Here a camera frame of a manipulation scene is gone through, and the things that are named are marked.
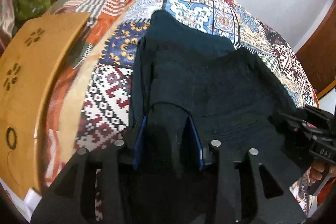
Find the person's right hand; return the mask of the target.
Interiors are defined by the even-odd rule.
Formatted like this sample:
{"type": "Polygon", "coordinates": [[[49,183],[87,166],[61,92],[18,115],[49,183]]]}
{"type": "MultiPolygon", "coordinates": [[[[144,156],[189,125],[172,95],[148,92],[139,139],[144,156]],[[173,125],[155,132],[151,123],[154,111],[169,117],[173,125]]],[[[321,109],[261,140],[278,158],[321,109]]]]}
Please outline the person's right hand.
{"type": "MultiPolygon", "coordinates": [[[[313,164],[311,165],[310,173],[309,173],[309,178],[310,178],[311,183],[315,183],[316,181],[321,180],[325,167],[326,167],[326,163],[324,161],[319,160],[319,159],[314,160],[313,164]]],[[[331,165],[329,167],[329,174],[330,174],[330,177],[335,177],[335,174],[336,174],[335,165],[331,165]]]]}

